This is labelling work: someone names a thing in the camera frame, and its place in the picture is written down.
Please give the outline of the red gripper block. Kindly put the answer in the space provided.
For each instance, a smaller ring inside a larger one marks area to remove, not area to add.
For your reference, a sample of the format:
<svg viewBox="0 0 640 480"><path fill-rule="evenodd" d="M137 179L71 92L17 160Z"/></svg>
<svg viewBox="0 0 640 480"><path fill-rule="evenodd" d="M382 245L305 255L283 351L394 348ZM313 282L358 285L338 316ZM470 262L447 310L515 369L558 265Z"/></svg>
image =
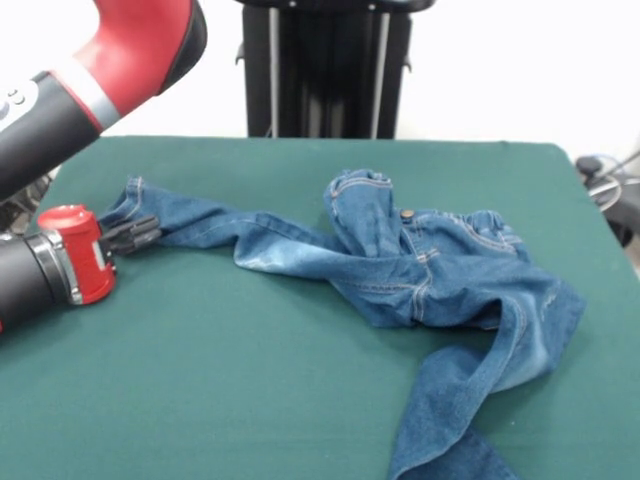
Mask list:
<svg viewBox="0 0 640 480"><path fill-rule="evenodd" d="M82 204L53 207L37 224L53 244L69 285L72 304L94 304L115 287L115 265L108 255L129 255L161 237L153 215L120 223L103 233L96 215Z"/></svg>

